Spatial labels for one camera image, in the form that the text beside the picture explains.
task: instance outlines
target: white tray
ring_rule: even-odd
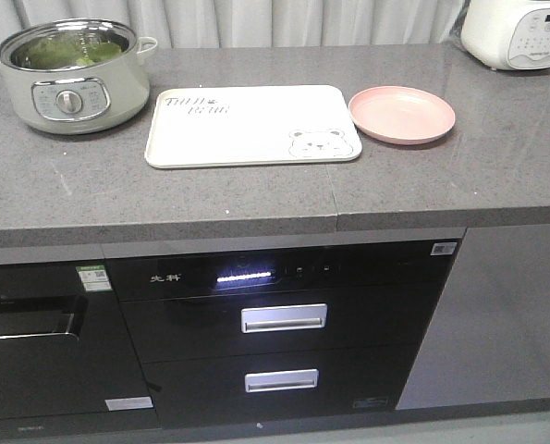
[[[162,92],[145,160],[157,168],[338,162],[361,153],[339,89],[328,85]]]

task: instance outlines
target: quartz countertop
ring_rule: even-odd
[[[99,133],[30,129],[0,74],[0,248],[550,224],[550,69],[492,71],[456,43],[160,50],[152,93]],[[350,162],[160,170],[143,152],[160,92],[328,84],[346,102],[380,85],[423,89],[457,115],[404,147],[359,132]]]

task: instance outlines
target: plastic plate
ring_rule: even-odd
[[[348,110],[365,134],[400,145],[435,141],[456,122],[456,113],[446,101],[403,86],[379,86],[358,92],[350,99]]]

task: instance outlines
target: control panel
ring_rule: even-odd
[[[508,48],[513,68],[550,67],[550,8],[524,16],[517,25]]]
[[[110,96],[100,79],[38,81],[32,85],[36,111],[48,120],[75,122],[106,112]]]

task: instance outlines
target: white curtain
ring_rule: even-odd
[[[0,42],[71,18],[120,21],[161,47],[439,43],[465,0],[0,0]]]

